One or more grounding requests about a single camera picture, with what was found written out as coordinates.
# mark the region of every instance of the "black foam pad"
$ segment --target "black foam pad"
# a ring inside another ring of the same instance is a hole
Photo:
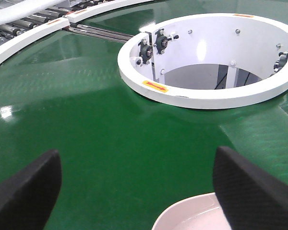
[[[213,185],[233,230],[288,230],[288,185],[229,147],[216,151]]]
[[[50,150],[0,184],[0,230],[41,230],[60,192],[60,156]]]

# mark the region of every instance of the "white curved rail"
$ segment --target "white curved rail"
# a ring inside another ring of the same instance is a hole
[[[93,7],[89,7],[80,11],[76,11],[75,13],[67,15],[66,17],[69,19],[71,23],[77,23],[81,20],[84,20],[86,18],[92,17],[100,13],[104,13],[121,7],[130,6],[147,1],[153,1],[153,0],[114,0]]]
[[[27,17],[63,1],[64,0],[24,0],[0,10],[0,25]]]
[[[29,30],[0,46],[0,64],[10,56],[31,44],[32,42],[54,32],[63,27],[69,26],[66,18],[58,18],[32,30]]]

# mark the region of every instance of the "screw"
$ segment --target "screw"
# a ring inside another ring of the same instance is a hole
[[[230,65],[231,65],[231,66],[235,66],[236,64],[237,64],[237,63],[236,63],[235,60],[230,61]]]

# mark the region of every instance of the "bolt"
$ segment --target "bolt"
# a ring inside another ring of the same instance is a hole
[[[235,60],[230,61],[230,65],[231,65],[231,66],[235,66],[236,64],[237,64],[237,63],[236,63]]]
[[[153,56],[153,51],[151,49],[146,51],[146,56],[151,58]]]
[[[163,39],[161,42],[162,47],[167,47],[168,46],[168,40],[167,39]]]

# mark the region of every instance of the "metal shaft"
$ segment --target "metal shaft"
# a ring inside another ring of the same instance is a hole
[[[36,26],[36,24],[33,22],[28,22],[21,19],[12,22],[12,24],[28,30],[31,30]]]

